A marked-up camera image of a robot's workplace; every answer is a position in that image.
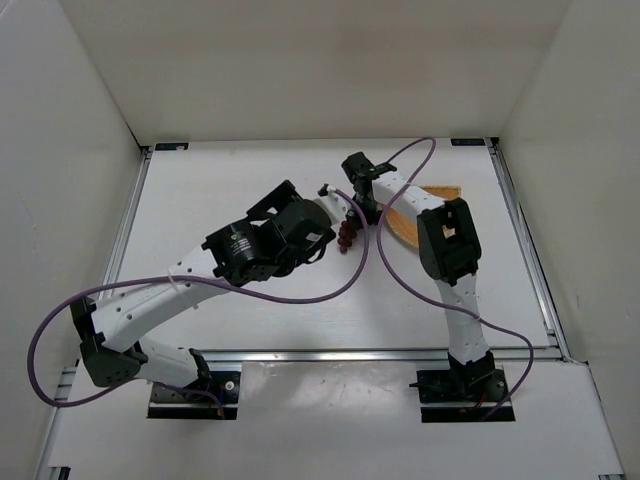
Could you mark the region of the dark red fake grapes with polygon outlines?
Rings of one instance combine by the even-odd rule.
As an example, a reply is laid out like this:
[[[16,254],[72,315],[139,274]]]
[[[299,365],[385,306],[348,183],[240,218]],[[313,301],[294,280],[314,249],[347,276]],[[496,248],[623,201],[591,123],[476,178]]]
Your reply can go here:
[[[343,220],[340,224],[337,244],[341,254],[346,254],[357,239],[358,231],[362,228],[361,223],[355,220]]]

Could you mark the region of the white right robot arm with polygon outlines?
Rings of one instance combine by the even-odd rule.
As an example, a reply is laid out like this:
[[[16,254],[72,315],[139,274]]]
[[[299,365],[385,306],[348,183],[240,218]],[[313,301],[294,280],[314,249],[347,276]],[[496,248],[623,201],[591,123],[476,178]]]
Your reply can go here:
[[[468,204],[409,184],[394,166],[375,165],[362,152],[348,156],[341,167],[368,225],[377,225],[381,215],[398,212],[416,227],[420,263],[435,281],[441,302],[454,307],[445,310],[452,389],[478,389],[495,363],[475,318],[481,246]]]

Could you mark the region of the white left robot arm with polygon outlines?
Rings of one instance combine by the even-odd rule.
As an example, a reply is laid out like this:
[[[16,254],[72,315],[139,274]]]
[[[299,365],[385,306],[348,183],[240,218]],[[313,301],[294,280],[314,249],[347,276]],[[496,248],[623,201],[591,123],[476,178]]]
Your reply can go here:
[[[162,282],[125,288],[101,301],[73,301],[81,357],[94,385],[110,388],[145,379],[206,388],[210,374],[202,355],[155,341],[150,331],[233,287],[285,277],[317,261],[346,210],[334,193],[304,199],[285,180],[244,218],[209,234],[170,266]]]

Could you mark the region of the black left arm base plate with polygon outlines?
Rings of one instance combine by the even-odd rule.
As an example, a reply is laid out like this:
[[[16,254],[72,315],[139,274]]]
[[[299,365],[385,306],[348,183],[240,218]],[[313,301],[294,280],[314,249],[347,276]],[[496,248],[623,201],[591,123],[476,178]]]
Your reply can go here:
[[[182,393],[154,384],[147,408],[149,419],[234,421],[238,415],[241,372],[212,371],[209,394]]]

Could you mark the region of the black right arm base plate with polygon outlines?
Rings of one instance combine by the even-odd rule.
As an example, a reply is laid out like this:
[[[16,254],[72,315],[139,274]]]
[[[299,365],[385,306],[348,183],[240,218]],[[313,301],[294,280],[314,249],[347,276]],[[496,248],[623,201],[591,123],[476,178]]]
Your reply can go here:
[[[504,371],[495,370],[469,388],[454,385],[449,370],[419,370],[409,385],[416,389],[424,424],[514,422]]]

